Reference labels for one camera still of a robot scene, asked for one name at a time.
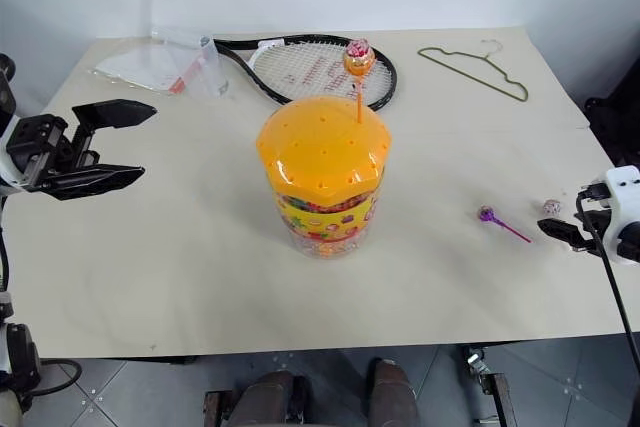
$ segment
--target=colorful label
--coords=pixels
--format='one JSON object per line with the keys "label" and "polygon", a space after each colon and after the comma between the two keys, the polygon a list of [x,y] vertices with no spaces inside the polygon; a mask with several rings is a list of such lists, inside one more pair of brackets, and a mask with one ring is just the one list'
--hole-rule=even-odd
{"label": "colorful label", "polygon": [[361,232],[373,217],[378,192],[370,192],[355,207],[341,212],[311,212],[303,201],[290,202],[290,197],[274,193],[280,216],[290,230],[308,239],[336,242]]}

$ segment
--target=orange lollipop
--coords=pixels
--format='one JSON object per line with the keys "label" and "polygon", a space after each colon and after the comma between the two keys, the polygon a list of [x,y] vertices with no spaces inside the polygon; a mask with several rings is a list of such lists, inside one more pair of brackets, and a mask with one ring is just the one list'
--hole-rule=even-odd
{"label": "orange lollipop", "polygon": [[343,60],[345,70],[355,76],[358,122],[362,123],[362,83],[364,76],[369,73],[376,62],[376,56],[366,39],[357,39],[349,42],[344,51]]}

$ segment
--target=orange lid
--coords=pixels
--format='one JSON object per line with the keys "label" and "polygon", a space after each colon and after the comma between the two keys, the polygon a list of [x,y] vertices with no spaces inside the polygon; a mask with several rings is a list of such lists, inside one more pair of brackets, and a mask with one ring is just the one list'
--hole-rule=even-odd
{"label": "orange lid", "polygon": [[274,190],[321,206],[374,190],[391,135],[378,115],[344,97],[289,102],[262,128],[256,145]]}

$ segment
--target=person's leg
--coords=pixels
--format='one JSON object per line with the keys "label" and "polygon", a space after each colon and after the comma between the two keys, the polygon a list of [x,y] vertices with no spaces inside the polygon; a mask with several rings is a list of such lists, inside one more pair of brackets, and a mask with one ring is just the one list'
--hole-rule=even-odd
{"label": "person's leg", "polygon": [[244,391],[229,418],[228,427],[284,424],[293,389],[290,372],[272,372]]}
{"label": "person's leg", "polygon": [[404,371],[394,362],[375,365],[369,400],[369,427],[418,427],[418,406]]}

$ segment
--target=purple lollipop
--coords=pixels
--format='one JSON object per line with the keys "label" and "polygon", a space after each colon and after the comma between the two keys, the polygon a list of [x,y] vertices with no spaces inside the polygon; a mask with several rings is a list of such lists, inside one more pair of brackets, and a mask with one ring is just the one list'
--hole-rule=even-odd
{"label": "purple lollipop", "polygon": [[496,217],[495,212],[488,205],[483,205],[482,207],[480,207],[480,210],[478,210],[478,218],[482,222],[493,222],[494,224],[498,224],[500,227],[503,227],[503,228],[507,229],[509,232],[511,232],[512,234],[517,235],[518,237],[520,237],[525,242],[531,243],[531,239],[528,239],[527,237],[522,235],[520,232],[518,232],[517,230],[509,227],[507,224],[505,224],[503,221],[501,221],[498,217]]}

